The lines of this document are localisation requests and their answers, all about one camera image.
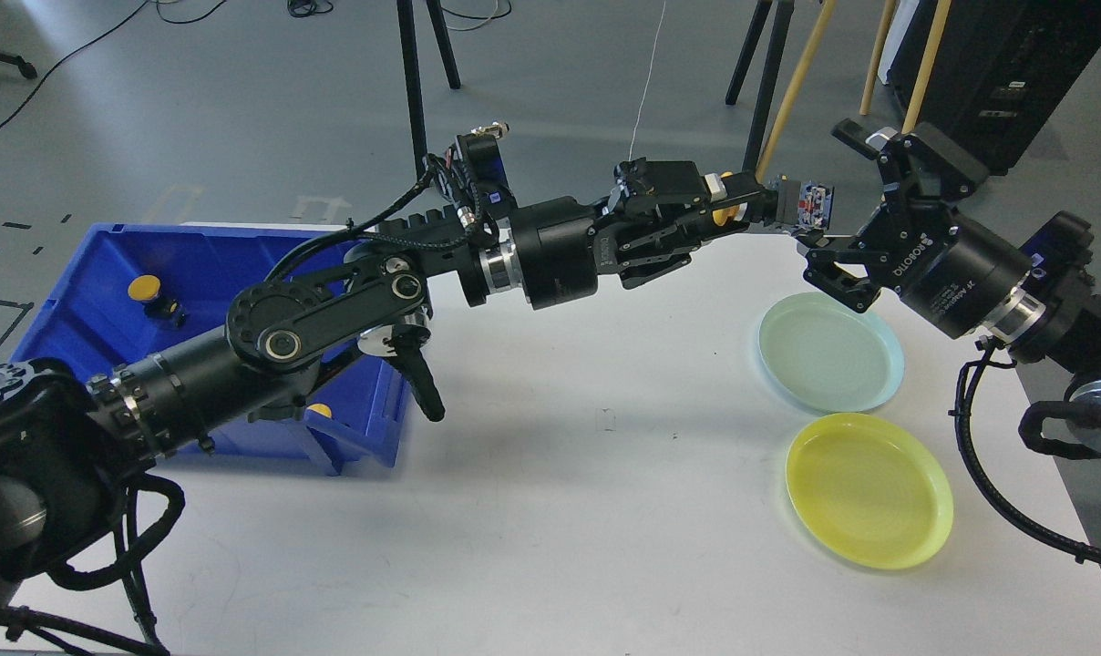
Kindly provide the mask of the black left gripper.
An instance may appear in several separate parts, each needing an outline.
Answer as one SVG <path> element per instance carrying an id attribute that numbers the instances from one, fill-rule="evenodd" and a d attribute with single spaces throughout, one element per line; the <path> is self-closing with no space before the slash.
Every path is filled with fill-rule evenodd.
<path id="1" fill-rule="evenodd" d="M 787 193 L 757 182 L 754 171 L 726 176 L 704 174 L 691 161 L 623 161 L 614 167 L 608 214 L 615 223 L 615 261 L 622 287 L 633 289 L 679 270 L 709 241 L 787 216 Z M 598 273 L 593 233 L 602 203 L 577 203 L 571 196 L 520 207 L 510 215 L 521 286 L 533 310 L 593 295 Z M 648 219 L 664 208 L 713 219 Z"/>

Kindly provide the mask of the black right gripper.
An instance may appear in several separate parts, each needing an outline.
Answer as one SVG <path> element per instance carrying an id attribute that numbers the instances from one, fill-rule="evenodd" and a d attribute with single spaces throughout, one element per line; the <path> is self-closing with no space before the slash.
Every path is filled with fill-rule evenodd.
<path id="1" fill-rule="evenodd" d="M 802 278 L 859 314 L 870 310 L 880 288 L 893 289 L 951 339 L 969 334 L 1031 267 L 1021 250 L 959 211 L 958 204 L 988 179 L 988 168 L 930 123 L 900 132 L 891 125 L 868 130 L 846 118 L 831 136 L 875 162 L 880 204 L 869 216 L 866 244 L 821 230 L 796 236 L 806 261 Z M 893 221 L 889 203 L 903 207 L 906 225 Z M 866 275 L 855 277 L 844 264 L 862 266 Z"/>

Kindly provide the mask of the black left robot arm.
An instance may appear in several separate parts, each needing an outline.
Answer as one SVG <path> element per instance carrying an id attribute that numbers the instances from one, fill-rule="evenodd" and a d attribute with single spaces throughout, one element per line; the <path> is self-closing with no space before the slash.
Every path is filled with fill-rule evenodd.
<path id="1" fill-rule="evenodd" d="M 159 459 L 247 419 L 299 418 L 346 368 L 375 357 L 429 420 L 439 398 L 422 349 L 430 278 L 454 272 L 466 300 L 524 292 L 534 308 L 625 288 L 688 264 L 709 241 L 795 219 L 799 187 L 753 170 L 704 175 L 689 161 L 623 161 L 612 194 L 519 207 L 481 125 L 374 219 L 301 242 L 235 295 L 211 331 L 113 373 L 80 379 L 39 357 L 0 364 L 0 627 L 67 653 L 67 636 L 163 655 L 142 561 L 185 507 Z"/>

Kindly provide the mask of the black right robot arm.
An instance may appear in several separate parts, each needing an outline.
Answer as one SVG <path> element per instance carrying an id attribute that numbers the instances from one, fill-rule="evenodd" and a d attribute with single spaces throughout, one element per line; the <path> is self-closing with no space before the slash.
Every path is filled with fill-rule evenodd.
<path id="1" fill-rule="evenodd" d="M 1016 247 L 959 211 L 988 178 L 985 166 L 941 130 L 871 132 L 846 119 L 835 138 L 874 162 L 882 192 L 855 236 L 799 237 L 806 282 L 851 311 L 871 310 L 890 291 L 939 332 L 975 334 L 975 360 L 956 378 L 951 417 L 956 448 L 975 488 L 1026 536 L 1101 565 L 1101 548 L 1042 526 L 1014 506 L 985 474 L 972 437 L 977 390 L 986 370 L 1055 363 L 1067 384 L 1057 400 L 1035 400 L 1018 435 L 1035 453 L 1064 460 L 1101 458 L 1101 295 L 1088 272 L 1091 225 L 1060 211 Z"/>

